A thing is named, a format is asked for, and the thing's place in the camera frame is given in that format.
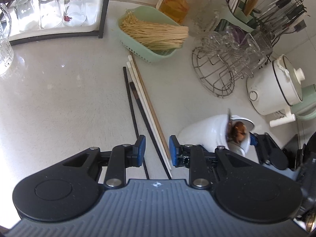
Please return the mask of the wooden chopstick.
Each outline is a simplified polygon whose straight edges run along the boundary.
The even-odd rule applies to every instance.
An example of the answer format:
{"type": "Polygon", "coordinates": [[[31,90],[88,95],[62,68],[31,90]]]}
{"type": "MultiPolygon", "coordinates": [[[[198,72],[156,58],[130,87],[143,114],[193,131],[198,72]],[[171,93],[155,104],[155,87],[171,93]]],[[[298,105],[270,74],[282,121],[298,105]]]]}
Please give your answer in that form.
{"type": "Polygon", "coordinates": [[[133,56],[132,52],[130,52],[129,61],[130,61],[131,65],[132,65],[133,69],[135,69],[135,71],[137,72],[137,76],[138,76],[139,82],[140,82],[142,90],[144,92],[145,100],[146,100],[148,108],[150,110],[151,117],[153,118],[154,126],[156,127],[156,131],[158,132],[158,135],[159,135],[160,141],[161,141],[161,143],[163,145],[163,149],[165,151],[166,157],[168,157],[168,159],[170,159],[170,152],[169,152],[168,145],[166,143],[166,139],[165,139],[165,137],[163,135],[160,123],[158,121],[158,118],[156,116],[155,110],[154,110],[153,105],[151,103],[150,96],[148,95],[145,83],[144,83],[144,81],[143,81],[143,79],[141,77],[141,74],[140,74],[140,71],[138,69],[137,63],[134,61],[134,56],[133,56]]]}

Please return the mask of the copper small spoon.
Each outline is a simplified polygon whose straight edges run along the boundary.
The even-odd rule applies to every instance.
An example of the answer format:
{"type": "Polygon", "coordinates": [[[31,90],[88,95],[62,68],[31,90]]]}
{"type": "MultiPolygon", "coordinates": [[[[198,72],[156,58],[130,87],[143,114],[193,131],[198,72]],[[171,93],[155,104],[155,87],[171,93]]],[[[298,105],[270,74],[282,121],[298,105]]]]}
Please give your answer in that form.
{"type": "Polygon", "coordinates": [[[241,143],[246,138],[246,126],[243,122],[238,121],[231,129],[231,139],[235,143],[241,143]]]}

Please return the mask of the white ceramic mug jar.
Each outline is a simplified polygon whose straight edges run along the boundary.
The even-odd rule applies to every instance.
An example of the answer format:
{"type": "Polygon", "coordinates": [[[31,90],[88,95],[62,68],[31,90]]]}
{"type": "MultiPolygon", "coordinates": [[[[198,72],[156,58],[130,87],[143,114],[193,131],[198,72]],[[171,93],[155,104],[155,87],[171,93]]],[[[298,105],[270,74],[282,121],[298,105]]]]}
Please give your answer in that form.
{"type": "Polygon", "coordinates": [[[231,123],[233,125],[242,122],[245,126],[245,137],[240,143],[237,143],[227,137],[228,122],[227,114],[209,117],[182,129],[177,139],[181,144],[201,145],[208,152],[214,152],[218,146],[224,146],[245,157],[250,147],[250,131],[254,129],[254,123],[247,118],[232,115],[231,123]]]}

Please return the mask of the black chopstick brown band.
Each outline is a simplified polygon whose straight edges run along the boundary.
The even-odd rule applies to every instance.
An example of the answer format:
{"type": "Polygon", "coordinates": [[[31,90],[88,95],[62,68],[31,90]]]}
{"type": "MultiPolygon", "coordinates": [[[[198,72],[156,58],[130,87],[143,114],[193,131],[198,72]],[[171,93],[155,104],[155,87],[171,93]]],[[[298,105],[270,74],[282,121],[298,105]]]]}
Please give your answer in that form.
{"type": "Polygon", "coordinates": [[[146,113],[145,113],[144,108],[143,108],[143,106],[142,106],[142,104],[141,104],[141,100],[140,100],[140,97],[139,97],[139,95],[138,95],[138,93],[137,93],[137,89],[136,89],[136,87],[135,87],[135,84],[131,81],[131,82],[129,82],[129,85],[130,85],[131,90],[132,90],[132,92],[133,92],[134,98],[135,98],[135,100],[136,100],[136,102],[137,102],[137,105],[138,105],[138,108],[139,108],[139,110],[140,110],[142,119],[143,119],[143,121],[144,121],[144,123],[145,123],[145,126],[146,126],[146,128],[147,128],[147,131],[148,131],[148,133],[149,133],[149,135],[150,135],[150,138],[151,138],[151,141],[152,141],[152,143],[153,143],[153,145],[154,145],[154,148],[155,148],[155,150],[156,150],[156,153],[157,153],[157,155],[158,155],[158,157],[159,157],[159,159],[160,159],[160,162],[161,162],[161,164],[162,164],[162,166],[163,166],[163,168],[164,168],[164,171],[165,171],[165,173],[166,173],[168,179],[171,180],[171,174],[169,173],[168,168],[167,168],[167,166],[166,166],[166,164],[165,164],[165,161],[163,160],[163,157],[162,157],[161,152],[160,152],[160,150],[159,150],[159,146],[158,146],[158,144],[157,144],[157,141],[155,140],[153,131],[152,131],[151,127],[150,127],[150,124],[149,124],[149,121],[148,121],[148,119],[147,119],[146,113]]]}

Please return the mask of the black chopstick plain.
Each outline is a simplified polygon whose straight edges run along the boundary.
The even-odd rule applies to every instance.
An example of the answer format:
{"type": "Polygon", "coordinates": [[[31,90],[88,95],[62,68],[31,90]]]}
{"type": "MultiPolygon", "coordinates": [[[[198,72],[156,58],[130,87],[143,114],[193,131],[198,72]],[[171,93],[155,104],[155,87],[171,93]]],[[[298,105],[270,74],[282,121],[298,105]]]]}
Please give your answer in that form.
{"type": "MultiPolygon", "coordinates": [[[[132,122],[133,122],[134,132],[135,132],[136,137],[138,138],[139,137],[139,131],[138,131],[138,126],[137,126],[137,121],[136,121],[136,118],[135,118],[134,107],[133,107],[133,102],[132,102],[132,97],[131,97],[130,86],[129,86],[129,78],[128,78],[128,75],[127,75],[126,66],[123,67],[123,75],[124,75],[124,82],[125,82],[125,87],[126,87],[126,92],[127,92],[127,98],[128,98],[128,101],[129,101],[129,107],[130,107],[130,112],[131,112],[131,118],[132,118],[132,122]]],[[[148,169],[147,169],[145,158],[143,158],[142,165],[144,167],[144,172],[145,172],[146,179],[149,180],[150,179],[150,175],[148,173],[148,169]]]]}

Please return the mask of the white ceramic soup spoon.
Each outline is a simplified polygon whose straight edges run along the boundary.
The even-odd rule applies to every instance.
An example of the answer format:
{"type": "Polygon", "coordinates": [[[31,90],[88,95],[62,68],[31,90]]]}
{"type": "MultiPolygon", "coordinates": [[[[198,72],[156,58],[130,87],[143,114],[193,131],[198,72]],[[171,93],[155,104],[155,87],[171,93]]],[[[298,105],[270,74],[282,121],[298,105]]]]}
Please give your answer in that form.
{"type": "Polygon", "coordinates": [[[230,141],[228,142],[230,149],[245,157],[251,143],[250,131],[254,129],[254,123],[243,117],[233,115],[231,118],[232,134],[230,141]]]}

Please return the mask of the large steel spoon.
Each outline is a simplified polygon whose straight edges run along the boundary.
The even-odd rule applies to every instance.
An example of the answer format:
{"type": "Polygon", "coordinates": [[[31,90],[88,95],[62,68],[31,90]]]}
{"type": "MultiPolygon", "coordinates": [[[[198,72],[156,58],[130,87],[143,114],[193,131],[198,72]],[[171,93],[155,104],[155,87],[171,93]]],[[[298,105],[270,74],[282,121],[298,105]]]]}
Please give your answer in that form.
{"type": "Polygon", "coordinates": [[[232,114],[231,110],[228,109],[228,122],[226,127],[226,140],[231,140],[231,129],[232,129],[232,114]]]}

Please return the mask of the patterned ceramic bowl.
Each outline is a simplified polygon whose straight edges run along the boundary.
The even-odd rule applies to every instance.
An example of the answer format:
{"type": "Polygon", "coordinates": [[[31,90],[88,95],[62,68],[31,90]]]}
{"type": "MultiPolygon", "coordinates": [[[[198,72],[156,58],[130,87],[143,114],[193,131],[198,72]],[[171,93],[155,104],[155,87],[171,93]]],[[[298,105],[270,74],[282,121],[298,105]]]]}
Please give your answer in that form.
{"type": "Polygon", "coordinates": [[[291,112],[297,119],[302,121],[312,120],[316,117],[315,103],[316,92],[315,84],[302,89],[303,101],[291,107],[291,112]]]}

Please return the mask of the textured glass pitcher right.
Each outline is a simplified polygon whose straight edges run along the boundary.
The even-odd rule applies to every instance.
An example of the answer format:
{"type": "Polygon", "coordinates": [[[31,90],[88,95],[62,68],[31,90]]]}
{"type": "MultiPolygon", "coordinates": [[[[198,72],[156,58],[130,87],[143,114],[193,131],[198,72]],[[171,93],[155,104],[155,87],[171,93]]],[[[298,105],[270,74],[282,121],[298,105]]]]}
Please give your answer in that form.
{"type": "Polygon", "coordinates": [[[272,42],[267,34],[262,31],[251,33],[248,54],[251,63],[262,65],[267,62],[268,56],[272,54],[272,42]]]}

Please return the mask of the green utensil holder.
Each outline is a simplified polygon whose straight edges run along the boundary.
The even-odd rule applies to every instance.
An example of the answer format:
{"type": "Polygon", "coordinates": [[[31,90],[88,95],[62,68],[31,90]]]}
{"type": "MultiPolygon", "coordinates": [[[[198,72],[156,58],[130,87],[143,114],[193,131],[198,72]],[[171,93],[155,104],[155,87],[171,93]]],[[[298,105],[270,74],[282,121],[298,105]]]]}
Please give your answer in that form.
{"type": "Polygon", "coordinates": [[[221,0],[220,19],[226,20],[230,24],[240,27],[247,33],[252,33],[254,29],[248,25],[250,14],[257,5],[258,0],[221,0]]]}

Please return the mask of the textured glass jug behind rack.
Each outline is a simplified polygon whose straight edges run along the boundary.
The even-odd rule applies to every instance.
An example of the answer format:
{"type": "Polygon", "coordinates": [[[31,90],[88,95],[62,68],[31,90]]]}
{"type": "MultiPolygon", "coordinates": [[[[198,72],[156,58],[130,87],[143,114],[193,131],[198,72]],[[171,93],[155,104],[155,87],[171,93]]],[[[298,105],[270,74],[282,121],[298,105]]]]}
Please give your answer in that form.
{"type": "Polygon", "coordinates": [[[225,6],[222,0],[198,0],[197,10],[193,14],[192,36],[202,37],[214,31],[225,6]]]}

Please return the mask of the upturned glass tumbler right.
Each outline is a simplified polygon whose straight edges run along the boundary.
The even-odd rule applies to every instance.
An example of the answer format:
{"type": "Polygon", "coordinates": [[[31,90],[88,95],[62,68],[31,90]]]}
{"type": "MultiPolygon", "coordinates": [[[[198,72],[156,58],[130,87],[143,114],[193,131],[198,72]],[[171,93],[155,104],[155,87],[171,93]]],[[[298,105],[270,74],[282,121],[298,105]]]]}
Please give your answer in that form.
{"type": "Polygon", "coordinates": [[[87,19],[85,0],[64,0],[63,23],[66,26],[81,26],[87,19]]]}

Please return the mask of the upturned glass tumbler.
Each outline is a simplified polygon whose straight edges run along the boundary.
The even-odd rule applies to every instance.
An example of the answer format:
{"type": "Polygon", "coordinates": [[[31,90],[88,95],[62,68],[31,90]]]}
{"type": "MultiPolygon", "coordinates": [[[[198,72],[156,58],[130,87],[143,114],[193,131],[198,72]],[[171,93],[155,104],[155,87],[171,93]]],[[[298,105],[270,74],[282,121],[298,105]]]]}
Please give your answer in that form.
{"type": "Polygon", "coordinates": [[[39,0],[40,27],[49,29],[62,23],[60,0],[39,0]]]}
{"type": "Polygon", "coordinates": [[[38,18],[33,6],[33,0],[16,0],[14,11],[17,16],[20,32],[29,31],[38,25],[38,18]]]}
{"type": "Polygon", "coordinates": [[[81,26],[87,19],[85,0],[64,0],[63,23],[66,26],[81,26]]]}

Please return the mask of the white rack drip tray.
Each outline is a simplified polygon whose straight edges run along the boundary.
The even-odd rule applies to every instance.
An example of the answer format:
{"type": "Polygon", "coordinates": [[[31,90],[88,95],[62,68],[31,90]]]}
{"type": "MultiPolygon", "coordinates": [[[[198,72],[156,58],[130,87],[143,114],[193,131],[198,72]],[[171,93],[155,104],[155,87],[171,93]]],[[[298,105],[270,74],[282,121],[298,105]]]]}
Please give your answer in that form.
{"type": "Polygon", "coordinates": [[[14,11],[13,1],[12,5],[9,7],[8,11],[10,12],[12,27],[9,37],[9,41],[20,40],[24,38],[32,38],[35,36],[45,36],[52,34],[65,34],[65,33],[88,33],[92,31],[98,31],[101,18],[101,8],[103,0],[86,0],[86,15],[87,19],[81,26],[66,26],[63,23],[59,24],[54,28],[42,29],[39,25],[39,20],[36,21],[32,29],[29,29],[25,32],[20,31],[20,23],[17,19],[16,13],[14,11]]]}

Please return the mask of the upturned glass tumbler middle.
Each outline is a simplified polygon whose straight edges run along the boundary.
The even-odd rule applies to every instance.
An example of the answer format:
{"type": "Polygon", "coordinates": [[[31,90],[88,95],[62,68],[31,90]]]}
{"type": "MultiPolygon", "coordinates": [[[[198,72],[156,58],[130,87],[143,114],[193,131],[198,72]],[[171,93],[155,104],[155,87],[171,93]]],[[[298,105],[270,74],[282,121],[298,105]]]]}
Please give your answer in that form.
{"type": "Polygon", "coordinates": [[[60,0],[39,0],[40,27],[49,29],[62,23],[60,0]]]}

